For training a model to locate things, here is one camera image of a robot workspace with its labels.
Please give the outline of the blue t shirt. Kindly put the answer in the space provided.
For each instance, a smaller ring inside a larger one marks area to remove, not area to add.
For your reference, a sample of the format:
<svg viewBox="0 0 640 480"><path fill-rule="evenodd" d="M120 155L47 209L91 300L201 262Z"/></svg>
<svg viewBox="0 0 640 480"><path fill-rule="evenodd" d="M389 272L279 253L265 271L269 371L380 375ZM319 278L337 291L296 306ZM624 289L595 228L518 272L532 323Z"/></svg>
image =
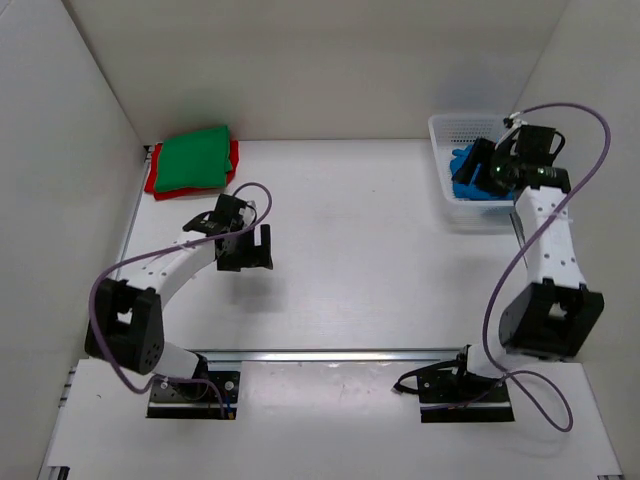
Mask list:
<svg viewBox="0 0 640 480"><path fill-rule="evenodd" d="M451 176L454 176L466 161L472 146L467 145L465 148L453 149L452 159L449 163ZM460 184L452 182L452 191L455 198L470 201L512 201L513 194L508 193L504 196L496 196L480 190L475 184Z"/></svg>

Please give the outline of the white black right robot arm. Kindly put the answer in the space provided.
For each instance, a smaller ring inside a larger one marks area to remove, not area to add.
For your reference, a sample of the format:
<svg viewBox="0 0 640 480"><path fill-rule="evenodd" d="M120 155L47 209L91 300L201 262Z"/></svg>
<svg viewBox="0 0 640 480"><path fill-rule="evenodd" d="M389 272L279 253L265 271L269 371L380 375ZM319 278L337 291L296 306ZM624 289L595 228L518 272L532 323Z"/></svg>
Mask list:
<svg viewBox="0 0 640 480"><path fill-rule="evenodd" d="M501 314L498 332L467 348L466 365L448 376L449 391L471 400L484 378L498 379L529 359L574 358L604 310L604 297L581 272L566 198L568 172L554 162L566 144L552 127L513 124L497 142L478 138L455 183L491 195L512 195L513 220L527 269L523 290Z"/></svg>

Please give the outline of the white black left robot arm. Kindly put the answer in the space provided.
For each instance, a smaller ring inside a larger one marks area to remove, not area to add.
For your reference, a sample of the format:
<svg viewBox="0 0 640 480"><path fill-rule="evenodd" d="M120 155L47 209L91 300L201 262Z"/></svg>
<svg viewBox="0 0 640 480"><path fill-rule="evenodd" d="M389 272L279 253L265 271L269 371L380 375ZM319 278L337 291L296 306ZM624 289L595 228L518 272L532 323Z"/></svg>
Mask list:
<svg viewBox="0 0 640 480"><path fill-rule="evenodd" d="M188 398L208 389L203 356L165 340L163 311L200 270L271 270L271 226L259 220L255 203L222 194L215 208L183 227L168 252L138 260L127 278L100 280L93 296L85 341L88 355L140 375L174 379Z"/></svg>

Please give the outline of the white perforated plastic basket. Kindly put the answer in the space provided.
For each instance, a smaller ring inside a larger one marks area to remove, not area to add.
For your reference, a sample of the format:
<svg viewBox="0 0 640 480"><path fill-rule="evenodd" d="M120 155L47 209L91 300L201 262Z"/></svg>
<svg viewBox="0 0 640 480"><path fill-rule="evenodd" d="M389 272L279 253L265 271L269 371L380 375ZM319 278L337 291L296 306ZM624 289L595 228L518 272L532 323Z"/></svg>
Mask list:
<svg viewBox="0 0 640 480"><path fill-rule="evenodd" d="M496 114L449 113L433 115L428 121L435 166L445 211L452 217L498 217L513 212L512 200L468 200L454 195L450 162L455 149L472 145L477 138L499 140L507 131L503 116Z"/></svg>

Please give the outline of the folded red t shirt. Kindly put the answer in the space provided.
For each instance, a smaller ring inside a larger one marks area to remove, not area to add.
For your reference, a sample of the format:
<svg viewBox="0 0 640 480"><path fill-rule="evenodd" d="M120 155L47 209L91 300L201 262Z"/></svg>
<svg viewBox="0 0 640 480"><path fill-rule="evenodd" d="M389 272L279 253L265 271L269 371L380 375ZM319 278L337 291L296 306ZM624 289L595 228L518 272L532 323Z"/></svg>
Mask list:
<svg viewBox="0 0 640 480"><path fill-rule="evenodd" d="M162 142L158 142L154 145L151 145L148 148L148 159L151 161L151 166L149 173L147 175L147 179L144 185L144 192L147 194L152 194L156 201L169 200L189 195L196 194L206 194L211 193L215 190L215 187L212 188L194 188L194 187L184 187L176 190L171 190L168 192L158 192L155 189L155 181L157 178L157 163L158 158L160 156L160 152L162 150ZM226 180L223 184L223 187L226 187L236 176L237 167L239 164L240 156L239 156L239 142L237 140L230 141L230 156L229 156L231 169L226 173Z"/></svg>

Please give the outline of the folded green t shirt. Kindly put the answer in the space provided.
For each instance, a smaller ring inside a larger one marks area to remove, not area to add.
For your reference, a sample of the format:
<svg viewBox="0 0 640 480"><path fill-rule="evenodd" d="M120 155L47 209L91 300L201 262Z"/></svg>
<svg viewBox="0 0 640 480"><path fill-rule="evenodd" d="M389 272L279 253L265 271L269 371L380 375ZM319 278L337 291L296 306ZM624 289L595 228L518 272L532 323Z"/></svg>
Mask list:
<svg viewBox="0 0 640 480"><path fill-rule="evenodd" d="M174 136L163 142L155 189L222 188L231 169L231 133L226 125Z"/></svg>

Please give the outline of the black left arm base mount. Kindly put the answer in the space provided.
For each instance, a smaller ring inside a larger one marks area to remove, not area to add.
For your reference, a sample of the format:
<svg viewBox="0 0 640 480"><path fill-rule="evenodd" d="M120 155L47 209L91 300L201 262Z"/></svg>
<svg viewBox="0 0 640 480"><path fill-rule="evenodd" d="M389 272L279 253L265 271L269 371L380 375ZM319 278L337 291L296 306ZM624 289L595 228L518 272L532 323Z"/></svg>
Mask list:
<svg viewBox="0 0 640 480"><path fill-rule="evenodd" d="M241 386L241 364L208 365L209 381L221 394L206 385L187 385L156 380L150 390L146 417L149 419L223 420L237 418Z"/></svg>

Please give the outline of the aluminium table rail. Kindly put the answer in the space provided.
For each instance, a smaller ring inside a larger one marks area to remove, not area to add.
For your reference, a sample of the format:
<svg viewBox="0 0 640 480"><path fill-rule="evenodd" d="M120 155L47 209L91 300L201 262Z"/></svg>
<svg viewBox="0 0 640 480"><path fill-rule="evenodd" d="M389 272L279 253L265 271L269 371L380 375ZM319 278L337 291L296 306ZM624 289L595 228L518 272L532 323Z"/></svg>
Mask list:
<svg viewBox="0 0 640 480"><path fill-rule="evenodd" d="M460 349L216 349L197 353L215 363L343 363L343 362L439 362L454 359Z"/></svg>

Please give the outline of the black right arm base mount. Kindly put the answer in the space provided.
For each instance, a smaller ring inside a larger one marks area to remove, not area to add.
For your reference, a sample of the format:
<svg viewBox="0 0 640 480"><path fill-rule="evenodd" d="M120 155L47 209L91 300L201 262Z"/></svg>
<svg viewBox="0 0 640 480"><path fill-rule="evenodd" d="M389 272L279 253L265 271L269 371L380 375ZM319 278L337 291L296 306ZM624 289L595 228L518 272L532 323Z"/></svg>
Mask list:
<svg viewBox="0 0 640 480"><path fill-rule="evenodd" d="M418 397L422 424L515 421L507 386L498 379L470 373L467 348L454 359L402 374L393 390Z"/></svg>

